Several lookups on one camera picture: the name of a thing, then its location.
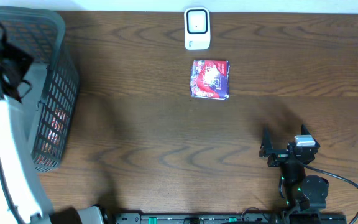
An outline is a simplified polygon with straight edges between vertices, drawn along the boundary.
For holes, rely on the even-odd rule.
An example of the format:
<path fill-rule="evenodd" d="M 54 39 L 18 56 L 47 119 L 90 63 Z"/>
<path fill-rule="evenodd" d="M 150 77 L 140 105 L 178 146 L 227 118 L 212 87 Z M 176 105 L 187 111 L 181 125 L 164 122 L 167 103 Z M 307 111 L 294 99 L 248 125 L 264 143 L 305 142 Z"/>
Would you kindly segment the purple red snack pack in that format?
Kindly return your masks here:
<path fill-rule="evenodd" d="M 194 60 L 190 91 L 194 98 L 226 100 L 229 98 L 229 69 L 227 60 Z"/>

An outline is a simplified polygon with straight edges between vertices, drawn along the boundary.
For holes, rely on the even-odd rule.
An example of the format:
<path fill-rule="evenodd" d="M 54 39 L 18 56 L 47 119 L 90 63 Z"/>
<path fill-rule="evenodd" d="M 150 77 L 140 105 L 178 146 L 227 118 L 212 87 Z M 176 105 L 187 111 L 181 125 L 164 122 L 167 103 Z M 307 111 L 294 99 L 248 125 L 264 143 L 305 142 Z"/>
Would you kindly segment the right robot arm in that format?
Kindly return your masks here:
<path fill-rule="evenodd" d="M 266 157 L 269 167 L 280 168 L 280 195 L 299 213 L 326 208 L 329 182 L 305 172 L 306 165 L 315 160 L 319 148 L 319 143 L 304 125 L 301 134 L 296 135 L 285 149 L 274 149 L 269 130 L 263 130 L 259 157 Z"/>

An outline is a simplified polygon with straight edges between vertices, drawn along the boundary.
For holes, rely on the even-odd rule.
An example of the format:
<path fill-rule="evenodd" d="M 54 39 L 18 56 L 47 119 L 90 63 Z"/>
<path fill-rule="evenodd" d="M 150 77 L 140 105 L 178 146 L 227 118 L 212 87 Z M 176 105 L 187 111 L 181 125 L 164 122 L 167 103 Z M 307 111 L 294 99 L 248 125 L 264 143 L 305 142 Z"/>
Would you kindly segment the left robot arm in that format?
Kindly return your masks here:
<path fill-rule="evenodd" d="M 58 15 L 0 16 L 0 223 L 107 223 L 99 206 L 55 211 L 38 174 L 63 158 L 79 89 Z"/>

